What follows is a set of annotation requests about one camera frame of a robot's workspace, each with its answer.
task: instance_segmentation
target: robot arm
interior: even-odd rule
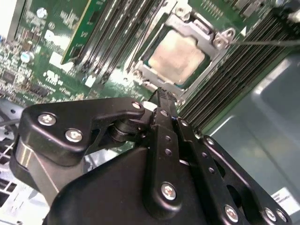
[[[291,224],[287,213],[211,137],[196,139],[158,89],[152,112],[134,99],[24,110],[11,161],[51,206],[46,225]],[[83,157],[135,142],[83,172]]]

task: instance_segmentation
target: cable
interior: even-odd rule
[[[19,119],[7,120],[7,121],[4,121],[4,122],[0,122],[0,127],[11,126],[11,125],[14,125],[14,124],[17,124],[17,123],[20,123]]]
[[[274,45],[274,46],[297,46],[300,45],[300,40],[291,41],[236,41],[231,42],[230,45]]]

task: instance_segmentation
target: white label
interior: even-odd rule
[[[300,205],[296,199],[292,196],[286,187],[283,187],[276,193],[272,194],[271,197],[287,212],[292,215],[300,210]]]
[[[56,52],[53,52],[52,56],[51,56],[51,58],[49,60],[49,63],[52,64],[52,65],[54,65],[54,66],[56,66],[59,69],[62,69],[64,71],[66,71],[68,73],[72,69],[74,63],[68,62],[68,63],[62,65],[60,63],[61,60],[62,60],[62,56],[59,55],[59,54],[57,54]]]

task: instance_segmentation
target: screw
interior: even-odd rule
[[[163,114],[165,117],[168,117],[168,113],[165,110],[161,110],[160,113]]]
[[[66,133],[65,136],[68,141],[70,142],[80,142],[83,139],[83,135],[79,130],[76,129],[69,129]]]
[[[52,126],[56,123],[56,118],[50,114],[42,114],[37,118],[37,120],[44,126]]]
[[[227,36],[232,37],[233,36],[233,31],[232,30],[227,31]]]
[[[140,79],[142,77],[142,73],[140,70],[135,70],[133,71],[133,76],[135,76],[136,78]]]
[[[276,222],[276,216],[274,215],[274,213],[270,209],[265,208],[264,211],[266,212],[266,214],[267,214],[267,216],[270,220],[272,220],[273,222]]]
[[[181,121],[182,125],[184,125],[185,127],[188,127],[188,123],[185,122],[184,120]]]
[[[209,137],[207,137],[206,140],[207,140],[207,142],[208,142],[209,144],[211,144],[211,145],[214,144],[214,141],[213,141],[212,139],[210,139]]]
[[[176,198],[176,191],[175,188],[167,183],[164,183],[161,186],[161,192],[163,193],[164,197],[168,200],[174,200]]]
[[[136,108],[136,109],[140,109],[140,108],[141,108],[141,105],[138,104],[137,102],[133,102],[133,103],[132,103],[132,106],[133,106],[134,108]]]
[[[283,214],[282,211],[276,210],[276,213],[279,215],[279,217],[280,217],[283,221],[287,222],[287,218],[285,217],[285,215]]]
[[[48,13],[47,13],[47,10],[46,10],[46,9],[44,9],[44,8],[39,8],[39,9],[37,10],[37,16],[38,16],[38,18],[44,19],[47,15],[48,15]]]
[[[224,207],[225,209],[225,213],[226,215],[228,216],[228,218],[233,221],[234,223],[237,223],[238,220],[239,220],[239,216],[238,214],[236,213],[236,211],[234,210],[233,207],[231,207],[230,205],[226,205]]]
[[[217,48],[217,49],[222,49],[224,48],[224,41],[219,38],[219,37],[216,37],[213,41],[213,44],[214,46]]]

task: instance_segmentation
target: capacitor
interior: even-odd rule
[[[47,13],[47,10],[46,10],[46,9],[44,9],[44,8],[39,8],[39,9],[37,10],[37,16],[38,16],[38,18],[44,19],[44,18],[47,17],[47,15],[48,15],[48,13]]]
[[[29,63],[34,60],[34,54],[32,52],[22,52],[20,59],[23,63]]]

